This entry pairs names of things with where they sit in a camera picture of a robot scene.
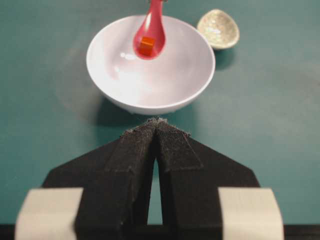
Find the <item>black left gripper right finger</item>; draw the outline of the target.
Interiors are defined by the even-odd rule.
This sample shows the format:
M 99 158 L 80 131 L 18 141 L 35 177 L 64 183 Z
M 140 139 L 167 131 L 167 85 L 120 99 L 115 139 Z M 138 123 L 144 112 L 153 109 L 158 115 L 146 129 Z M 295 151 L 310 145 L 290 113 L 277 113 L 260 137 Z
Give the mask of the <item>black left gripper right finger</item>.
M 256 175 L 164 120 L 154 137 L 163 224 L 178 240 L 222 239 L 218 188 L 258 188 Z

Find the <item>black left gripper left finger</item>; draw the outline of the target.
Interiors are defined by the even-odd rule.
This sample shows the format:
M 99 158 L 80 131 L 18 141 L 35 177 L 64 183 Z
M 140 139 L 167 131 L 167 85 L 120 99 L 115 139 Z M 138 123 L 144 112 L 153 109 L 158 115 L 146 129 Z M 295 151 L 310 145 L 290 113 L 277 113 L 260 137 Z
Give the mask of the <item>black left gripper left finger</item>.
M 74 229 L 79 240 L 123 240 L 146 225 L 155 161 L 156 122 L 53 168 L 42 187 L 82 188 Z

